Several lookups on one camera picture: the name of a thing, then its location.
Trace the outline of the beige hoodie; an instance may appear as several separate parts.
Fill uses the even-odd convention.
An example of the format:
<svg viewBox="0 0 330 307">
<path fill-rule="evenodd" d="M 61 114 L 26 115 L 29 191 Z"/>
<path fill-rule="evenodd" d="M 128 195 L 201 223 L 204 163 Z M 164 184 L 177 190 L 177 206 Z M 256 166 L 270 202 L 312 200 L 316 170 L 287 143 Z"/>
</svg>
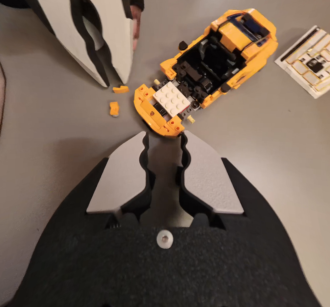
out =
<svg viewBox="0 0 330 307">
<path fill-rule="evenodd" d="M 3 69 L 2 63 L 0 63 L 0 135 L 2 132 L 3 120 L 4 120 L 6 86 L 7 86 L 7 79 L 6 79 L 5 71 Z"/>
</svg>

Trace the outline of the person's left hand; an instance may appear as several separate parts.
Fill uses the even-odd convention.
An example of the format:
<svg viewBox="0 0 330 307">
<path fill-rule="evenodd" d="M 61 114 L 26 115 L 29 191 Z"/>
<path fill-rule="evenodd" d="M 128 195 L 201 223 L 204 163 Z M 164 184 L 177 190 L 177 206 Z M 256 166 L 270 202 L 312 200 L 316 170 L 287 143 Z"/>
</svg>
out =
<svg viewBox="0 0 330 307">
<path fill-rule="evenodd" d="M 131 5 L 130 9 L 133 17 L 133 50 L 135 51 L 140 37 L 142 10 L 136 5 Z"/>
</svg>

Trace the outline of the white sticker sheet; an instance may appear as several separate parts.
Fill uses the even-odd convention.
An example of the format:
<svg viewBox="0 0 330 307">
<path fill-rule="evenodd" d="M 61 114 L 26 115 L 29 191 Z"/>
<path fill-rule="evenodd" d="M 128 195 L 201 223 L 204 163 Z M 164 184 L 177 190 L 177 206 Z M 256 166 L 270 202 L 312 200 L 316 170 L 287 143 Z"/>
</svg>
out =
<svg viewBox="0 0 330 307">
<path fill-rule="evenodd" d="M 330 34 L 314 25 L 275 63 L 318 99 L 330 90 Z"/>
</svg>

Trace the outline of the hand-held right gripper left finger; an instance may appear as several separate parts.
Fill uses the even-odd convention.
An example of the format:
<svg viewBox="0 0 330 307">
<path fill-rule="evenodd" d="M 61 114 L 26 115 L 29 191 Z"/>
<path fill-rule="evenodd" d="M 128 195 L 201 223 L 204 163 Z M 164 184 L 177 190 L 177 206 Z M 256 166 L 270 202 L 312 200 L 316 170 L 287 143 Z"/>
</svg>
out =
<svg viewBox="0 0 330 307">
<path fill-rule="evenodd" d="M 93 193 L 87 214 L 132 213 L 139 220 L 150 207 L 149 134 L 138 133 L 109 157 Z"/>
</svg>

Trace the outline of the orange lego car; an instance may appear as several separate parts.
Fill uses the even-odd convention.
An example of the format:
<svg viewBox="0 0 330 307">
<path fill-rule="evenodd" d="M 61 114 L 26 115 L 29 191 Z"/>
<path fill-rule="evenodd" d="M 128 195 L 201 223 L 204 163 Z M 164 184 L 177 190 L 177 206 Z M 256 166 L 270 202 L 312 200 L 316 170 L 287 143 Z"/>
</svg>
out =
<svg viewBox="0 0 330 307">
<path fill-rule="evenodd" d="M 278 47 L 275 26 L 256 9 L 228 10 L 179 53 L 163 61 L 163 81 L 139 86 L 134 107 L 153 132 L 178 137 L 183 122 L 237 89 L 267 63 Z"/>
</svg>

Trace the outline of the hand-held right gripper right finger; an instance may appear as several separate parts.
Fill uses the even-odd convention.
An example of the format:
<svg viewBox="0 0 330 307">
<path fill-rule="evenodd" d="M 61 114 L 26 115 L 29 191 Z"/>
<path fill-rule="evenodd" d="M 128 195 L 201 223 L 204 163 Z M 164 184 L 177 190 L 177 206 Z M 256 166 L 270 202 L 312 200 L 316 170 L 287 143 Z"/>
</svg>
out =
<svg viewBox="0 0 330 307">
<path fill-rule="evenodd" d="M 243 214 L 244 209 L 221 156 L 190 131 L 182 134 L 183 188 L 216 214 Z"/>
</svg>

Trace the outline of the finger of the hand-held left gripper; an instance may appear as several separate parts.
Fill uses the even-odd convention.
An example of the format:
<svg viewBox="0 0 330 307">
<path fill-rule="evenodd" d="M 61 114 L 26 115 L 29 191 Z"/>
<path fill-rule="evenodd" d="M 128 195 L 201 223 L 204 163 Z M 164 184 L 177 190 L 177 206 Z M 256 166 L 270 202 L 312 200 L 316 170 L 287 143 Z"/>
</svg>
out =
<svg viewBox="0 0 330 307">
<path fill-rule="evenodd" d="M 38 0 L 38 3 L 61 45 L 93 79 L 109 87 L 94 40 L 83 21 L 81 0 Z"/>
<path fill-rule="evenodd" d="M 90 0 L 102 27 L 102 37 L 107 44 L 111 63 L 123 83 L 127 83 L 133 61 L 133 19 L 130 8 L 123 0 Z"/>
</svg>

